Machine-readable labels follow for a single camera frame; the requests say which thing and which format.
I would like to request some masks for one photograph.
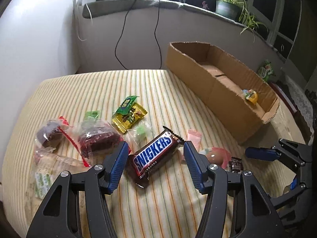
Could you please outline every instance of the cardboard box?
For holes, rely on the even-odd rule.
[[[277,112],[279,100],[273,89],[245,64],[208,43],[169,44],[166,66],[218,117],[239,142],[245,142]],[[243,89],[254,89],[253,105]]]

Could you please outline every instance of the screw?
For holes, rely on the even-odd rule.
[[[217,169],[218,169],[218,166],[217,166],[216,164],[210,164],[210,165],[209,165],[209,168],[210,168],[211,170],[217,170]]]
[[[251,171],[249,171],[249,170],[245,170],[245,171],[243,172],[243,174],[244,174],[245,176],[248,176],[248,177],[250,177],[250,176],[252,175]]]
[[[68,176],[68,171],[63,171],[63,172],[61,172],[61,177],[66,177],[66,176]]]
[[[103,168],[103,165],[95,165],[95,170],[99,171]]]

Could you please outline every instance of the bed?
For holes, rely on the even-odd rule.
[[[187,129],[203,133],[201,149],[225,148],[241,157],[267,193],[281,195],[294,173],[280,162],[247,159],[248,146],[270,147],[283,137],[304,143],[303,137],[285,104],[272,121],[253,137],[239,145],[214,114],[167,70],[106,71],[69,75],[43,81],[25,104],[13,130],[3,166],[4,208],[8,221],[21,237],[28,223],[25,216],[25,191],[34,150],[34,135],[45,121],[64,116],[70,125],[80,122],[86,111],[100,110],[101,118],[110,121],[112,113],[128,95],[138,95],[138,102],[148,111],[145,119],[152,125],[153,136],[171,128],[186,138]],[[174,154],[165,166],[150,178],[147,189],[138,188],[122,176],[119,187],[106,196],[118,237],[195,237],[206,200],[194,188],[182,151]],[[64,141],[57,154],[80,159],[76,149]],[[81,221],[84,237],[89,237],[84,198],[81,196]],[[232,200],[223,237],[230,235]]]

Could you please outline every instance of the black cable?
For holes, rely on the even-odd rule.
[[[119,41],[123,35],[123,31],[124,31],[124,26],[126,25],[126,17],[129,13],[129,11],[132,9],[133,5],[135,4],[137,0],[134,0],[134,2],[132,3],[131,7],[129,8],[129,10],[126,12],[126,16],[124,17],[124,23],[123,23],[123,28],[122,28],[122,32],[121,32],[121,36],[119,37],[118,39],[118,42],[117,42],[117,45],[116,45],[116,48],[115,48],[115,57],[117,58],[118,62],[122,65],[123,68],[125,68],[126,70],[128,70],[126,67],[124,67],[124,65],[120,62],[119,58],[117,57],[117,46],[119,44]]]
[[[159,1],[159,3],[158,3],[158,8],[160,8],[161,0],[158,0],[158,1]],[[160,68],[159,68],[159,70],[160,70],[160,69],[162,68],[162,53],[161,53],[161,47],[160,47],[159,42],[158,42],[158,40],[157,40],[157,38],[156,38],[156,29],[157,29],[157,27],[158,27],[158,23],[159,23],[159,10],[158,10],[158,20],[157,20],[157,22],[156,22],[156,26],[155,26],[155,30],[154,30],[154,37],[155,37],[156,43],[157,43],[157,45],[158,45],[159,55],[160,55],[160,58],[161,58],[161,65],[160,65]]]

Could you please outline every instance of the plant pot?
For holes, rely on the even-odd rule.
[[[217,0],[216,13],[232,20],[239,20],[241,8],[235,4]]]

